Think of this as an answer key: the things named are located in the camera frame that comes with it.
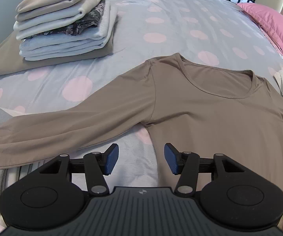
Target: brown long-sleeve shirt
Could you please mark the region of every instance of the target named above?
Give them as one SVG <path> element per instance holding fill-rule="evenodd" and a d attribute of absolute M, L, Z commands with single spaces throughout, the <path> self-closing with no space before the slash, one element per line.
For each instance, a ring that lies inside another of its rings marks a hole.
<path fill-rule="evenodd" d="M 224 153 L 283 190 L 283 97 L 250 70 L 199 65 L 178 53 L 145 61 L 76 107 L 2 124 L 0 168 L 98 144 L 139 122 L 155 147 L 160 186 L 178 180 L 164 158 L 170 142 L 205 158 Z"/>

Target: bed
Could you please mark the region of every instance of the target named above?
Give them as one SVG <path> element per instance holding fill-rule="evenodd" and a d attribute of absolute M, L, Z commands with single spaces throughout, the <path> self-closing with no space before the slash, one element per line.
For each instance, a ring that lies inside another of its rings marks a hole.
<path fill-rule="evenodd" d="M 259 27 L 234 3 L 226 0 L 112 1 L 118 6 L 112 55 L 0 76 L 0 108 L 12 116 L 68 109 L 145 60 L 173 53 L 181 53 L 199 64 L 251 69 L 279 90 L 273 75 L 283 67 L 283 59 Z M 106 177 L 111 190 L 114 186 L 157 186 L 154 148 L 141 125 L 108 143 L 72 152 L 70 156 L 75 159 L 92 151 L 104 152 L 111 143 L 117 143 L 120 149 L 114 171 Z M 6 186 L 44 162 L 9 169 Z M 73 175 L 73 182 L 86 190 L 84 175 Z M 0 231 L 4 226 L 0 216 Z"/>

